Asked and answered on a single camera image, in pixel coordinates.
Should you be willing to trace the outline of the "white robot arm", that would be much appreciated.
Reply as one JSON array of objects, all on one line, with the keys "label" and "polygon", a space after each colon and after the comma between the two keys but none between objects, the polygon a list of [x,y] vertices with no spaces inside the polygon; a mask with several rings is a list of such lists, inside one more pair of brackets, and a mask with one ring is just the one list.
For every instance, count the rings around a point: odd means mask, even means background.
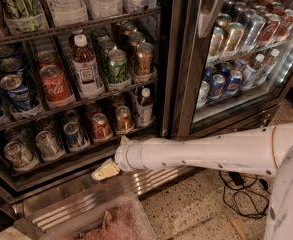
[{"label": "white robot arm", "polygon": [[264,240],[293,240],[293,123],[188,141],[124,137],[115,158],[106,160],[92,178],[176,166],[273,176]]}]

